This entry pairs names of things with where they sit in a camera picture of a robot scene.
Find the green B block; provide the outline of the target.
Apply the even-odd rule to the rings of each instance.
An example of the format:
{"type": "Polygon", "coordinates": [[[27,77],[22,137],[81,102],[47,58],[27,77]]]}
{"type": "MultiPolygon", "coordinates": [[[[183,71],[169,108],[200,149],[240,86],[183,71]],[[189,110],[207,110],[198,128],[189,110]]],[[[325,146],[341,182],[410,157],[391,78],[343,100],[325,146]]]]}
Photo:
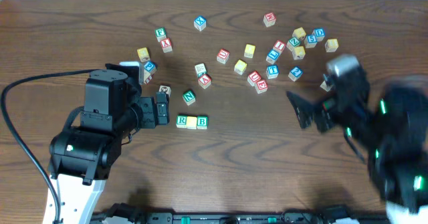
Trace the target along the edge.
{"type": "Polygon", "coordinates": [[[207,116],[198,116],[197,117],[197,129],[207,129],[208,128],[208,120],[207,116]]]}

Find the green R block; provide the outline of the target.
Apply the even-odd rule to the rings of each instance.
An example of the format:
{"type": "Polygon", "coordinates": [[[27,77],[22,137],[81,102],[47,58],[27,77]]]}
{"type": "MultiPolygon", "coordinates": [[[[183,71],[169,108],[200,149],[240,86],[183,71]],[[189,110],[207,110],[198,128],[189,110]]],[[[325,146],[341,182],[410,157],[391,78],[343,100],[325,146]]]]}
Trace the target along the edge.
{"type": "Polygon", "coordinates": [[[178,115],[176,119],[177,128],[186,128],[187,127],[187,116],[178,115]]]}

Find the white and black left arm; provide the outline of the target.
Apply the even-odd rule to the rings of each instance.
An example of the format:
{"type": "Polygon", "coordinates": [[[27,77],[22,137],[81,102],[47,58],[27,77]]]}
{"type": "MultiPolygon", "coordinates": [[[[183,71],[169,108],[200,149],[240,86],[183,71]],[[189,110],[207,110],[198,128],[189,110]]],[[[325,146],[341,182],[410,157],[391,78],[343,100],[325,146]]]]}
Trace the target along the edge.
{"type": "Polygon", "coordinates": [[[44,223],[103,222],[93,214],[123,140],[140,129],[169,123],[169,95],[142,96],[149,72],[140,62],[106,64],[92,70],[84,105],[70,112],[49,146],[54,192],[47,196],[44,223]]]}

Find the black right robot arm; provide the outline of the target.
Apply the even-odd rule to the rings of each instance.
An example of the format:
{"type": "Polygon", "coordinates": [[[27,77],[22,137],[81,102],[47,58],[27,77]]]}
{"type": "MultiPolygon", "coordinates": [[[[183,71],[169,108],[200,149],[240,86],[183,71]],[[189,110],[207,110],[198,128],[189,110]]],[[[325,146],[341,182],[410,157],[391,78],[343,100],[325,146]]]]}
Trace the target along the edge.
{"type": "Polygon", "coordinates": [[[391,223],[427,222],[427,97],[417,88],[392,85],[376,111],[368,109],[370,84],[358,66],[324,78],[332,93],[317,102],[287,93],[301,128],[316,124],[325,133],[341,127],[351,148],[359,143],[373,185],[385,202],[391,223]]]}

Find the blue T block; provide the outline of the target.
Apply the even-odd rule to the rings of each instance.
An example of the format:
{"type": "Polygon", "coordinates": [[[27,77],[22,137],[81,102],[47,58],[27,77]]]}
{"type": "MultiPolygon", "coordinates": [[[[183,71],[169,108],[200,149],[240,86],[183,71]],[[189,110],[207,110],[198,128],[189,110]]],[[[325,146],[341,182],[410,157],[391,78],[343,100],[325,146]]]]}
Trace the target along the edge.
{"type": "Polygon", "coordinates": [[[266,69],[266,75],[268,79],[277,78],[279,75],[279,68],[277,65],[270,65],[266,69]]]}

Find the yellow block with O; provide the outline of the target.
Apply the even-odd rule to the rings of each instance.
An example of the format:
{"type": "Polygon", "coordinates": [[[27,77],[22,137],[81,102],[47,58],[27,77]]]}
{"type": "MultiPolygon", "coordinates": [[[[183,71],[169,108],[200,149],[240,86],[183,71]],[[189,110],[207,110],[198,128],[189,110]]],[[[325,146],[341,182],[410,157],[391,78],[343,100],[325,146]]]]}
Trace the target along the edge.
{"type": "Polygon", "coordinates": [[[196,116],[188,116],[186,121],[187,129],[197,129],[197,117],[196,116]]]}

